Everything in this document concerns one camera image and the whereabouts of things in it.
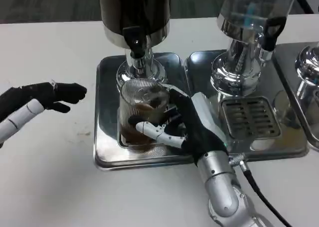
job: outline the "white countertop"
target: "white countertop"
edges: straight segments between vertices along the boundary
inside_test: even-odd
[[[319,15],[290,16],[279,43],[318,41],[318,27]],[[177,19],[155,51],[185,59],[228,44],[215,18]],[[93,164],[96,66],[123,53],[108,42],[101,22],[0,25],[0,92],[51,79],[88,88],[70,113],[45,111],[0,149],[1,227],[217,226],[195,165],[102,172]],[[319,153],[250,168],[294,227],[317,226]],[[281,227],[237,173],[257,211]]]

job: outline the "black tap handle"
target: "black tap handle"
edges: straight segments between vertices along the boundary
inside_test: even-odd
[[[130,26],[123,29],[125,42],[131,49],[132,58],[142,58],[146,49],[146,35],[142,27]]]
[[[283,32],[287,18],[285,16],[270,18],[266,21],[261,47],[266,51],[273,51],[277,38]]]

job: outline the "black cable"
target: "black cable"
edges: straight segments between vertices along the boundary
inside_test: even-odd
[[[264,204],[270,209],[270,211],[286,226],[286,227],[292,227],[287,220],[285,220],[284,217],[269,203],[269,201],[266,199],[266,197],[261,193],[253,175],[251,174],[251,171],[247,168],[245,171],[243,171],[244,176],[248,180],[250,186],[253,188],[255,193],[259,196],[259,198],[264,202]]]

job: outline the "robotic hand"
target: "robotic hand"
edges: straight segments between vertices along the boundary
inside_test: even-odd
[[[186,136],[172,136],[166,132],[168,125],[137,117],[129,122],[157,142],[183,149],[193,156],[209,195],[209,214],[220,226],[271,227],[265,218],[255,213],[251,201],[240,188],[229,164],[225,134],[218,126],[209,100],[200,92],[190,98],[174,86],[166,87],[185,124]]]
[[[0,96],[0,147],[45,109],[69,112],[70,107],[60,101],[76,104],[85,97],[86,91],[77,83],[56,82],[10,88]]]

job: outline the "floor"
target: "floor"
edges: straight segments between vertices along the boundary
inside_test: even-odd
[[[172,18],[218,15],[220,0],[171,0]],[[303,13],[297,3],[292,13]],[[0,23],[100,20],[98,0],[0,0]]]

